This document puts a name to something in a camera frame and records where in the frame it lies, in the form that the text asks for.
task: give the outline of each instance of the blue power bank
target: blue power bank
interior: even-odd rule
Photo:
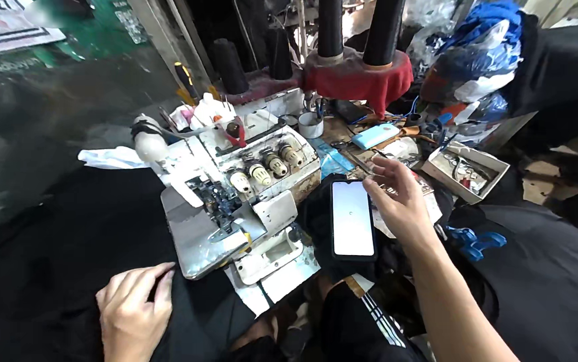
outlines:
[[[355,143],[361,149],[370,149],[396,136],[400,131],[400,128],[391,123],[383,123],[351,137],[351,142]]]

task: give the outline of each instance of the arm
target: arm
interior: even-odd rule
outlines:
[[[475,302],[438,239],[420,186],[400,162],[374,158],[376,176],[363,182],[389,230],[412,263],[414,285],[434,355],[439,361],[518,359]],[[386,184],[398,194],[380,188]]]
[[[101,311],[105,362],[148,362],[166,330],[172,312],[170,270],[175,263],[132,269],[115,275],[96,293]],[[156,279],[154,301],[148,294]]]

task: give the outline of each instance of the phone screen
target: phone screen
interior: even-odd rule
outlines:
[[[369,199],[362,182],[333,182],[333,252],[338,255],[374,255]]]

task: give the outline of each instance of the cardboard box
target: cardboard box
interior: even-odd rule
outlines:
[[[475,161],[478,164],[497,172],[497,176],[484,186],[479,191],[479,194],[475,194],[470,189],[461,185],[457,180],[454,180],[451,170],[444,170],[444,165],[447,164],[447,160],[443,157],[443,153],[441,153],[440,149],[432,152],[421,169],[431,177],[436,178],[443,185],[447,186],[454,194],[461,197],[467,203],[470,203],[470,205],[482,201],[499,180],[502,179],[503,175],[508,171],[508,168],[510,168],[509,164],[496,159],[494,156],[485,152],[477,151],[476,149],[470,148],[459,142],[451,142],[445,152],[456,153],[468,162]]]

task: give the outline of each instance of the black pants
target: black pants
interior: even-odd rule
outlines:
[[[401,333],[397,322],[365,294],[356,297],[346,283],[325,299],[320,322],[322,351],[327,361],[426,361]],[[271,337],[263,337],[233,352],[228,361],[285,361]]]

